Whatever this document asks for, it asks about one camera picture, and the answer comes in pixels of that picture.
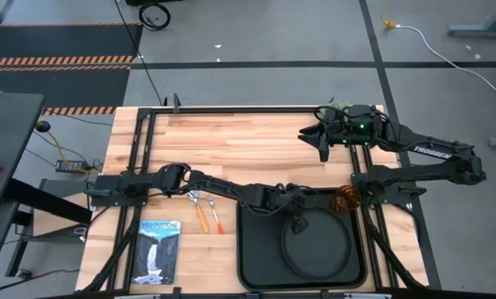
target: wooden table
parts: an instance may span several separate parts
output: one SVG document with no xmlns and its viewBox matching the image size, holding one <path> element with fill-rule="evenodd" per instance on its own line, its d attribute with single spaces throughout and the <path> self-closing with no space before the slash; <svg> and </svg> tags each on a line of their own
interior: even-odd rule
<svg viewBox="0 0 496 299">
<path fill-rule="evenodd" d="M 118 174 L 126 169 L 138 109 L 117 109 L 104 174 Z M 316 122 L 309 113 L 161 114 L 155 120 L 149 171 L 157 171 L 165 164 L 184 162 L 193 169 L 238 184 L 293 182 L 312 187 L 351 184 L 349 149 L 335 146 L 331 149 L 329 161 L 321 163 L 317 151 L 297 138 L 299 129 Z M 145 127 L 146 123 L 140 138 L 142 143 L 145 140 Z M 140 146 L 137 165 L 141 163 L 143 148 Z M 358 154 L 361 168 L 366 169 L 362 152 Z M 398 167 L 393 153 L 375 148 L 371 156 L 374 164 Z M 225 229 L 225 234 L 218 234 L 212 210 L 206 202 L 202 201 L 201 206 L 208 219 L 210 233 L 202 231 L 194 204 L 186 196 L 150 199 L 143 208 L 142 220 L 179 220 L 182 223 L 175 284 L 132 285 L 130 292 L 171 293 L 174 287 L 181 287 L 183 293 L 246 292 L 237 278 L 235 205 L 236 202 L 231 199 L 215 196 L 215 206 Z M 120 208 L 111 207 L 93 223 L 76 289 L 88 285 L 110 256 L 119 212 Z M 394 252 L 418 281 L 427 284 L 412 218 L 391 206 L 384 207 L 384 215 Z M 361 227 L 363 243 L 366 245 L 363 224 Z M 383 284 L 389 286 L 384 256 L 379 248 L 376 250 Z M 122 286 L 125 260 L 126 254 L 119 262 L 115 288 Z M 369 258 L 366 260 L 368 277 L 361 287 L 354 290 L 356 292 L 375 290 Z"/>
</svg>

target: hazard tape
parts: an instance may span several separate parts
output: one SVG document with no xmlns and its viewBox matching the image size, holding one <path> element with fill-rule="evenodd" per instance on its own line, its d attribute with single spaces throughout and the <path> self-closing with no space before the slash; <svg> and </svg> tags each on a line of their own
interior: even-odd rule
<svg viewBox="0 0 496 299">
<path fill-rule="evenodd" d="M 0 66 L 41 66 L 88 63 L 129 63 L 134 56 L 0 57 Z"/>
<path fill-rule="evenodd" d="M 94 106 L 94 107 L 54 107 L 43 108 L 41 115 L 112 115 L 116 107 Z"/>
<path fill-rule="evenodd" d="M 68 27 L 68 26 L 120 26 L 124 25 L 123 22 L 115 23 L 70 23 L 70 24 L 0 24 L 0 27 Z M 128 22 L 126 25 L 142 25 L 141 22 Z"/>
<path fill-rule="evenodd" d="M 130 70 L 129 66 L 45 66 L 0 67 L 0 71 L 83 71 L 83 70 Z"/>
</svg>

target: book cover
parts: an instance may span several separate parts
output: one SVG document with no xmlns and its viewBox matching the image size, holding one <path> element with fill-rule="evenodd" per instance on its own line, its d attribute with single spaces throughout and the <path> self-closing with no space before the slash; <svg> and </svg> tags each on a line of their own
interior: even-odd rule
<svg viewBox="0 0 496 299">
<path fill-rule="evenodd" d="M 179 221 L 140 222 L 131 273 L 134 284 L 174 284 L 180 231 Z"/>
</svg>

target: concrete floor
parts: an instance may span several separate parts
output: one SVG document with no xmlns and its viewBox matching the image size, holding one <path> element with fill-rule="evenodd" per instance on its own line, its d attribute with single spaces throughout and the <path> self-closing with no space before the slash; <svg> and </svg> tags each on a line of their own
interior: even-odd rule
<svg viewBox="0 0 496 299">
<path fill-rule="evenodd" d="M 0 0 L 0 9 L 4 4 Z M 438 61 L 414 32 L 387 32 L 384 0 L 367 1 L 384 61 Z M 121 4 L 127 22 L 136 9 Z M 185 0 L 166 3 L 173 19 L 161 32 L 144 32 L 147 62 L 198 61 L 373 61 L 358 1 Z M 496 61 L 496 40 L 451 38 L 449 24 L 477 24 L 496 10 L 496 0 L 393 0 L 387 18 L 418 27 L 432 47 L 453 61 Z M 119 22 L 111 0 L 15 0 L 4 23 Z M 496 85 L 496 68 L 476 70 Z M 335 96 L 351 104 L 385 104 L 375 69 L 270 68 L 153 70 L 162 96 L 179 94 L 184 105 L 323 104 Z M 474 187 L 447 182 L 420 184 L 421 198 L 441 286 L 445 290 L 496 292 L 496 93 L 454 69 L 389 69 L 388 79 L 401 123 L 412 130 L 475 145 L 488 180 Z M 144 71 L 133 70 L 125 105 L 156 105 Z M 83 116 L 112 121 L 110 115 Z M 88 161 L 102 160 L 110 130 L 68 118 L 46 117 L 63 146 Z M 35 135 L 28 149 L 55 161 L 56 151 Z M 411 155 L 415 164 L 434 163 Z M 32 185 L 41 179 L 84 179 L 56 174 L 25 153 L 15 177 Z M 80 265 L 81 245 L 32 244 L 22 267 L 42 273 Z M 0 257 L 2 273 L 12 247 Z M 56 274 L 0 292 L 0 297 L 45 297 L 72 292 L 76 274 Z"/>
</svg>

